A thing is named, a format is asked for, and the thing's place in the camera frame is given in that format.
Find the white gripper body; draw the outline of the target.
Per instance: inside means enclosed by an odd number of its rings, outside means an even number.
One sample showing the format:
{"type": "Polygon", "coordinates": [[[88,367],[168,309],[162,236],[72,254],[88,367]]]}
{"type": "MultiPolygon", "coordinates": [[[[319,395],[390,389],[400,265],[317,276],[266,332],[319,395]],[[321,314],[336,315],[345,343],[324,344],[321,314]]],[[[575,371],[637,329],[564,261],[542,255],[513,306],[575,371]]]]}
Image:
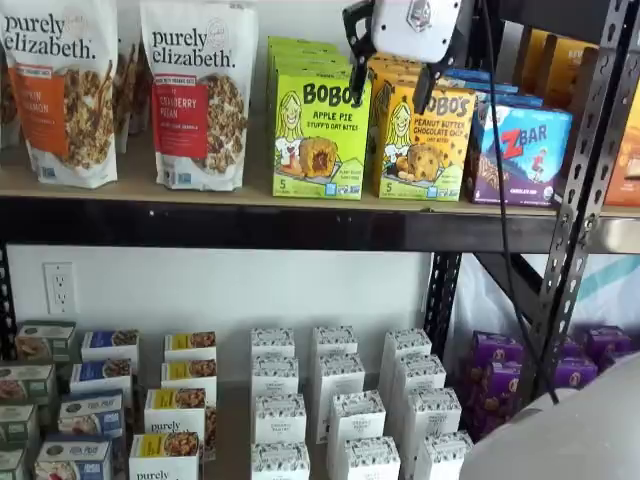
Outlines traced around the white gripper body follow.
{"type": "Polygon", "coordinates": [[[456,0],[375,1],[371,38],[378,52],[422,63],[447,53],[462,2],[456,0]]]}

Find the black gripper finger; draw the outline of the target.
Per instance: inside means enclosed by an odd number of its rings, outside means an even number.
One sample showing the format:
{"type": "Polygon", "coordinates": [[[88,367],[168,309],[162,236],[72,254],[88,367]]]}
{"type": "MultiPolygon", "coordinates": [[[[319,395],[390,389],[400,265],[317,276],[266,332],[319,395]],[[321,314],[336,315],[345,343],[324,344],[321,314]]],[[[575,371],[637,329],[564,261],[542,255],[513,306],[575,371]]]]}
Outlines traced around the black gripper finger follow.
{"type": "Polygon", "coordinates": [[[342,10],[345,35],[352,55],[350,91],[353,99],[361,99],[367,80],[367,62],[374,55],[371,37],[373,1],[358,1],[342,10]]]}
{"type": "Polygon", "coordinates": [[[454,62],[454,48],[450,46],[441,60],[435,63],[424,63],[422,65],[413,94],[415,113],[424,113],[430,102],[433,89],[437,85],[437,81],[454,64],[454,62]]]}

